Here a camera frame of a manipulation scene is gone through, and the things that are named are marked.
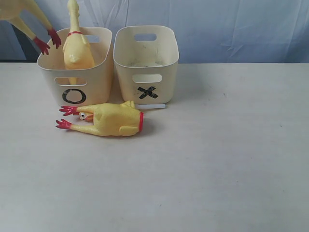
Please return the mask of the headless yellow chicken body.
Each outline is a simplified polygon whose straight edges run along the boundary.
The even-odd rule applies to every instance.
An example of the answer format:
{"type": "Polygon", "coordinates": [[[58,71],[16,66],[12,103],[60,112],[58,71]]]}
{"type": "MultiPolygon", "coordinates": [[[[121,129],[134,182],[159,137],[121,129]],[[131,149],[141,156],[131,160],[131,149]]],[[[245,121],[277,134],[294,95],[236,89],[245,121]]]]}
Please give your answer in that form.
{"type": "Polygon", "coordinates": [[[76,125],[64,119],[57,120],[59,129],[74,130],[96,136],[132,136],[142,131],[144,113],[133,101],[121,104],[102,103],[87,106],[62,106],[64,116],[89,113],[93,124],[76,125]]]}

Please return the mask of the cream bin marked X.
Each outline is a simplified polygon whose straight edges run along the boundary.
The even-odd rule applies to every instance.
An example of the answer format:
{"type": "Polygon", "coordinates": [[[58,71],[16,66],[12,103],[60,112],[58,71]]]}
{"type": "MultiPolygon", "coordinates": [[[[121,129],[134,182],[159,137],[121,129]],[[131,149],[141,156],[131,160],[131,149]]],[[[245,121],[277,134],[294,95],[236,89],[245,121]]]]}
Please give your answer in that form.
{"type": "Polygon", "coordinates": [[[179,61],[172,29],[150,25],[118,30],[113,60],[125,101],[165,104],[172,99],[179,61]]]}

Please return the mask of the detached yellow chicken head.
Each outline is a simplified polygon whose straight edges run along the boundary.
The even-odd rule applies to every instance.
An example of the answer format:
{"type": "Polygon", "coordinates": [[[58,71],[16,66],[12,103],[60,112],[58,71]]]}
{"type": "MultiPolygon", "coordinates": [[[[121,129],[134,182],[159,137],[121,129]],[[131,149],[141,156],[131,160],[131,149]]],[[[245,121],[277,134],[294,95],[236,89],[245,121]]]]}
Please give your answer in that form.
{"type": "Polygon", "coordinates": [[[79,117],[81,120],[85,121],[92,121],[93,120],[93,114],[88,112],[80,112],[79,117]]]}

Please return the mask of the cream bin marked O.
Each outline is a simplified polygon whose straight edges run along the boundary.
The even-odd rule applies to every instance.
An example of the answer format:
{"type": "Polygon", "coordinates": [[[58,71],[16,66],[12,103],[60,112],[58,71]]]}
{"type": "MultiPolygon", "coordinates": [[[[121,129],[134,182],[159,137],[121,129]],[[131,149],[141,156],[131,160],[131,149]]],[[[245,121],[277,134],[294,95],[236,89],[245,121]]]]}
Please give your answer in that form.
{"type": "Polygon", "coordinates": [[[90,69],[67,70],[62,47],[55,48],[52,41],[48,55],[40,54],[37,64],[60,106],[85,106],[106,103],[113,80],[112,32],[107,28],[81,28],[86,37],[97,37],[90,43],[95,66],[90,69]]]}

